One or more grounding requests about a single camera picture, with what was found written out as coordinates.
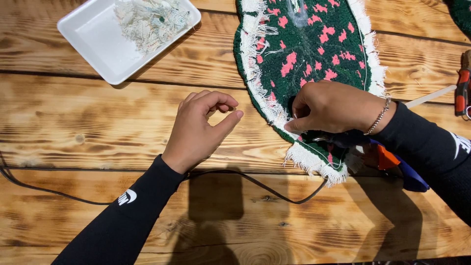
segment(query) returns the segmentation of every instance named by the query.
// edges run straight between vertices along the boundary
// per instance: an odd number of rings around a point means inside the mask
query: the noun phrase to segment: wooden table
[[[293,199],[307,179],[290,146],[251,105],[232,52],[234,0],[194,0],[202,22],[134,75],[110,86],[69,45],[57,21],[82,0],[3,0],[0,8],[0,151],[21,181],[112,201],[161,153],[178,103],[203,89],[229,93],[242,121],[199,169],[251,174]],[[439,0],[366,2],[385,80],[411,100],[454,84],[471,41]],[[453,95],[414,107],[471,138]],[[224,116],[214,114],[210,122]],[[313,264],[471,255],[471,229],[433,192],[356,176],[292,205],[235,175],[184,182],[157,220],[137,264]],[[0,178],[0,264],[49,264],[102,210]]]

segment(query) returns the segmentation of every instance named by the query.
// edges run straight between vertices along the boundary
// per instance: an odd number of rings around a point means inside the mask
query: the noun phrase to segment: leaf-shaped rug
[[[254,106],[293,146],[286,153],[327,186],[345,181],[358,164],[348,150],[312,139],[319,131],[289,133],[288,102],[306,82],[337,81],[375,95],[384,91],[385,67],[374,51],[374,33],[362,0],[238,0],[237,67]]]

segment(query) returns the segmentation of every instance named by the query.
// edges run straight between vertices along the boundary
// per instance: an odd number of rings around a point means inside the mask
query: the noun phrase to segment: power cord
[[[31,186],[29,184],[23,183],[23,182],[19,181],[18,179],[16,179],[8,169],[5,169],[1,166],[0,166],[0,172],[7,180],[9,180],[13,184],[16,184],[20,187],[29,188],[29,189],[32,189],[32,190],[40,190],[40,191],[50,192],[50,193],[53,193],[53,194],[56,194],[56,195],[64,196],[64,197],[69,198],[69,199],[74,199],[74,200],[77,200],[77,201],[80,201],[80,202],[85,202],[85,203],[94,204],[94,205],[110,205],[110,204],[112,204],[112,202],[95,202],[95,201],[75,197],[75,196],[60,192],[60,191],[40,188],[40,187],[36,187],[36,186]],[[311,195],[307,196],[306,198],[304,198],[302,200],[293,201],[293,200],[290,200],[289,198],[281,195],[276,190],[274,190],[274,189],[268,187],[267,185],[261,183],[260,181],[250,177],[249,175],[246,175],[246,174],[238,172],[238,171],[229,170],[229,169],[218,169],[218,170],[209,170],[209,171],[197,172],[197,173],[189,173],[188,176],[183,181],[186,181],[186,180],[189,180],[189,179],[192,179],[192,178],[196,178],[196,177],[199,177],[201,175],[210,174],[210,173],[226,173],[226,174],[241,175],[242,177],[246,178],[247,180],[251,181],[252,183],[255,183],[259,187],[261,187],[261,188],[267,190],[268,192],[272,193],[273,195],[279,197],[280,199],[283,199],[287,202],[291,202],[291,203],[294,203],[294,204],[301,204],[301,203],[307,202],[312,197],[314,197],[327,183],[327,178],[325,178],[324,181],[320,184],[320,186]]]

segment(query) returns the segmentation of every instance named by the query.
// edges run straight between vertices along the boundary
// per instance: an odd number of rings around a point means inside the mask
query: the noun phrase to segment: fingernail
[[[238,110],[237,113],[236,113],[237,117],[240,119],[242,118],[242,116],[244,116],[244,112],[241,111],[241,110]]]

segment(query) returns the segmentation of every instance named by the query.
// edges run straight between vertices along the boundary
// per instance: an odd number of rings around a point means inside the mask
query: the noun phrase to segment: left hand
[[[162,160],[174,171],[183,174],[201,160],[210,156],[240,121],[244,113],[237,110],[224,120],[211,126],[206,115],[215,111],[226,112],[239,103],[230,95],[218,91],[192,92],[180,102]]]

